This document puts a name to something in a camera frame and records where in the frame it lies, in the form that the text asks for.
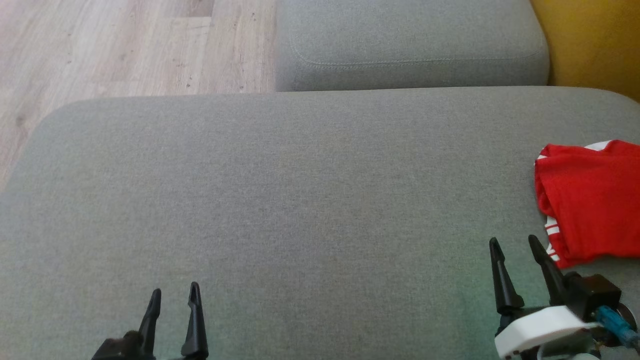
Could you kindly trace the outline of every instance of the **gray ottoman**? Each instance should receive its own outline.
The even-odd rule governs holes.
[[[280,0],[279,91],[544,85],[528,0]]]
[[[0,358],[89,359],[156,287],[156,355],[175,357],[198,281],[211,359],[495,359],[489,238],[546,304],[533,161],[612,138],[640,142],[640,105],[578,88],[66,106],[0,197]],[[578,268],[636,310],[639,270]]]

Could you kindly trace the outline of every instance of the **red cloth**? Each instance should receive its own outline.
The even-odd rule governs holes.
[[[640,146],[549,144],[536,160],[535,185],[558,267],[604,254],[640,257]]]

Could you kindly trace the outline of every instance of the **yellow fabric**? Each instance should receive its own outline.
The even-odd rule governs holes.
[[[547,36],[550,85],[640,101],[640,0],[531,0]]]

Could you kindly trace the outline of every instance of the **wooden floor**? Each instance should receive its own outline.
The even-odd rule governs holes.
[[[275,0],[0,0],[0,190],[64,104],[273,91],[274,34]]]

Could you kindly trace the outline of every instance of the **blue connector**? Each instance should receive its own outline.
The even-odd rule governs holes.
[[[640,334],[631,329],[631,325],[609,306],[600,306],[596,312],[596,321],[611,331],[622,345],[638,350]]]

